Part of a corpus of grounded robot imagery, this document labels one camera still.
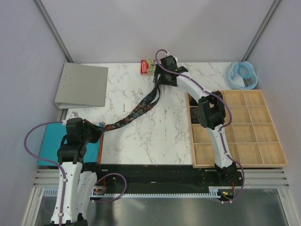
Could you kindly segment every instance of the marble tabletop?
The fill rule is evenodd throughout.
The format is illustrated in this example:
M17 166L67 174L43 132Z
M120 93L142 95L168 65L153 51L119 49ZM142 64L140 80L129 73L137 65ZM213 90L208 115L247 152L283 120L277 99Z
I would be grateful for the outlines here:
M230 63L179 63L202 86L230 89L224 74ZM105 107L69 109L92 122L106 124L126 117L153 89L153 76L140 75L140 64L86 64L109 68ZM238 84L244 85L241 78ZM192 164L186 92L161 86L161 98L146 114L123 128L106 132L102 163Z

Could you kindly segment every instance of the gray wall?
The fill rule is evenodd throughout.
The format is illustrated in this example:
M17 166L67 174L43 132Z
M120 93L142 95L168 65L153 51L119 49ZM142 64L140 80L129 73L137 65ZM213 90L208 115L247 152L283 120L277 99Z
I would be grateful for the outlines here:
M239 61L273 0L42 0L75 63Z
M285 168L301 212L301 1L285 0L249 61L255 66L282 147Z
M37 162L23 139L33 126L57 119L52 102L65 59L31 0L2 1L0 30L0 219L3 226L18 226ZM44 131L29 141L34 153Z

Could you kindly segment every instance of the wooden organizer tray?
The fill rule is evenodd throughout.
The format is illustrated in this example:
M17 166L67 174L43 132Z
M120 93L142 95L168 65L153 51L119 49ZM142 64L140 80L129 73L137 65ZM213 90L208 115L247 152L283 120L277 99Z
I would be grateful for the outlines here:
M247 168L287 165L262 91L225 90L221 93L233 116L231 125L225 128L232 157ZM188 94L187 103L193 167L214 167L209 134L197 120L197 103ZM225 122L229 122L227 109Z

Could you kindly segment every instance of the blue coiled strap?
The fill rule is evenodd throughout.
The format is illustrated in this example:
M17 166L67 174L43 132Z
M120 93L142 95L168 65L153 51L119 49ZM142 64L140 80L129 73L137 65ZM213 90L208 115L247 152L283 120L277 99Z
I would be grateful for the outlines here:
M252 84L247 87L239 86L233 82L237 74L243 79L251 79ZM247 61L240 63L231 63L227 69L226 80L231 89L254 89L258 83L257 75L254 67Z

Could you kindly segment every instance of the purple cable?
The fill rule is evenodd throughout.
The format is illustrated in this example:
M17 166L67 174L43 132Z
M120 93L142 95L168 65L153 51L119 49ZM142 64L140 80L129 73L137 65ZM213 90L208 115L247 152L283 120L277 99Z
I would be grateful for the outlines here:
M184 78L186 78L186 79L191 80L191 81L192 81L194 84L196 84L196 85L197 85L204 93L206 93L206 94L208 94L208 95L211 95L211 96L217 98L218 100L220 100L220 101L224 104L224 106L226 107L227 111L229 112L230 120L229 120L229 122L228 122L227 124L222 125L222 126L220 127L219 131L221 131L221 129L222 129L222 128L225 128L226 126L229 126L229 125L232 123L232 113L231 113L231 110L230 110L229 106L226 104L226 102L224 102L224 100L223 100L222 98L220 98L218 95L216 95L216 94L214 94L214 93L210 93L210 92L208 92L208 91L206 91L206 90L204 91L204 88L203 88L197 81L195 81L193 78L191 78L191 77L189 77L189 76L187 76L187 75L184 75L184 74L180 74L180 73L173 72L173 71L170 71L170 70L168 70L168 69L165 69L165 68L160 64L160 62L158 61L158 53L161 52L161 51L165 52L166 54L168 53L165 49L159 49L159 50L156 52L155 59L156 59L156 63L158 64L158 66L159 66L161 69L163 69L164 71L166 71L166 72L169 72L169 73L171 73L171 74L175 74L175 75L177 75L177 76L182 76L182 77L184 77ZM236 200L236 199L240 196L240 194L241 194L241 192L242 192L242 190L243 190L243 188L244 188L244 185L245 185L245 172L244 172L244 168L242 167L242 165L241 165L238 161L236 161L236 160L234 160L233 158L230 157L229 153L227 152L227 148L226 148L226 145L225 145L225 141L224 141L224 139L223 139L221 133L220 133L220 136L221 136L221 140L222 140L222 146L223 146L223 148L224 148L224 153L226 154L226 156L227 156L231 161L233 161L234 163L236 163L236 164L241 168L241 172L242 172L242 177L243 177L242 180L243 180L243 184L242 184L242 186L241 186L241 188L240 188L238 194L231 200L231 201L234 201L234 200Z
M103 179L105 179L106 177L108 176L111 176L111 175L116 175L116 176L120 176L123 181L124 181L124 189L122 191L122 193L120 195L118 195L116 198L113 198L113 199L110 199L110 200L98 200L98 201L94 201L94 202L112 202L112 201L115 201L117 199L120 199L123 194L126 192L126 189L127 189L127 180L125 179L125 177L123 175L121 175L120 173L109 173L105 176L103 176L102 178L100 178L96 183L95 185L97 185L99 182L101 182Z
M28 147L27 147L27 139L28 139L28 136L37 128L41 127L41 126L44 126L44 125L48 125L48 124L54 124L54 123L62 123L61 121L51 121L51 122L45 122L45 123L42 123L40 125L37 125L35 127L33 127L25 136L24 138L24 148L25 150L27 151L28 154L30 154L32 157L36 158L36 159L39 159L39 160L42 160L42 161L47 161L49 163L52 163L54 165L56 165L60 171L62 172L62 175L63 175L63 179L66 179L66 174L65 174L65 170L63 169L62 166L60 166L60 164L58 164L57 162L55 161L52 161L52 160L49 160L49 159L44 159L44 158L41 158L37 155L35 155L34 153L32 153ZM63 190L62 190L62 197L61 197L61 205L60 205L60 213L63 212L63 203L64 203L64 199L65 199L65 191L66 191L66 182L63 182ZM60 216L59 217L59 226L62 226L62 220L63 220L63 217Z

